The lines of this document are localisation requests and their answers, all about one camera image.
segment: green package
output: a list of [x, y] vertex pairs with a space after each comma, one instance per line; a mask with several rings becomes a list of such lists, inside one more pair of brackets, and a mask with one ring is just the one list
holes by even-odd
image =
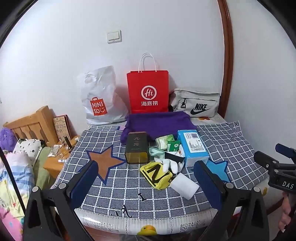
[[164, 137], [158, 137], [155, 141], [158, 149], [166, 150], [168, 148], [168, 141], [175, 141], [175, 138], [173, 135], [167, 135]]
[[168, 141], [168, 151], [178, 151], [181, 141]]

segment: yellow bag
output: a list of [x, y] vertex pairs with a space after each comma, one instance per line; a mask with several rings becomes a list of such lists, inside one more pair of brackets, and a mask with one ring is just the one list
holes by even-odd
[[141, 166], [140, 171], [146, 180], [158, 190], [166, 189], [169, 186], [173, 176], [170, 171], [164, 173], [163, 165], [160, 162], [154, 161]]

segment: blue packaging box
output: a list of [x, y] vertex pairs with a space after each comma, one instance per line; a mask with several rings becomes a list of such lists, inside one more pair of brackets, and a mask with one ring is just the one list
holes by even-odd
[[186, 167], [193, 167], [196, 161], [207, 163], [209, 153], [196, 130], [178, 131], [178, 140], [181, 141], [180, 149], [185, 156]]

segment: purple cloth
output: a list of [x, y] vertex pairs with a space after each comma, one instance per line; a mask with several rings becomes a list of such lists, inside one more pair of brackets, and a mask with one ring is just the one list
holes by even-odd
[[128, 134], [134, 131], [145, 131], [148, 141], [169, 134], [173, 134], [177, 139], [178, 130], [196, 130], [190, 116], [183, 111], [130, 114], [120, 141], [126, 144]]
[[16, 144], [17, 144], [17, 139], [15, 138], [15, 135], [13, 134], [12, 130], [4, 127], [0, 131], [0, 147], [1, 147], [1, 149], [12, 152], [13, 149], [15, 148]]

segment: white wall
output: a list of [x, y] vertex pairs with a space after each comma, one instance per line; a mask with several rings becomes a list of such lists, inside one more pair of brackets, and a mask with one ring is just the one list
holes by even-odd
[[227, 121], [239, 120], [256, 150], [288, 161], [277, 143], [296, 147], [296, 49], [256, 0], [228, 0], [234, 34], [234, 71]]
[[[107, 44], [106, 32], [115, 29], [122, 31], [122, 42]], [[68, 114], [81, 133], [86, 118], [75, 77], [113, 65], [128, 104], [126, 73], [138, 68], [145, 52], [169, 70], [171, 88], [220, 91], [224, 46], [217, 1], [39, 0], [0, 50], [0, 121], [48, 105], [57, 115]], [[153, 67], [150, 59], [145, 66]]]

